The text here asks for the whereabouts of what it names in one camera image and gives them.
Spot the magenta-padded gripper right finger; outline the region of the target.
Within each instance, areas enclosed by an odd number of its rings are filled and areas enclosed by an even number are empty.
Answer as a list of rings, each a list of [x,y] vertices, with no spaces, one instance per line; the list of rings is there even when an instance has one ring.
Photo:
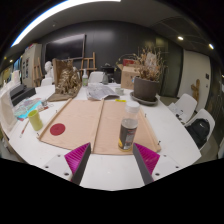
[[[168,155],[159,155],[137,143],[133,144],[133,154],[145,185],[181,169]]]

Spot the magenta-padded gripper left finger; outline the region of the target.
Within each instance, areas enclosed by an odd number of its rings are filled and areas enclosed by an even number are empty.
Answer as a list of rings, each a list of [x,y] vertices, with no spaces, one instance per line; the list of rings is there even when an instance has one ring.
[[[65,155],[57,154],[43,166],[43,169],[79,185],[90,154],[91,144],[86,143]]]

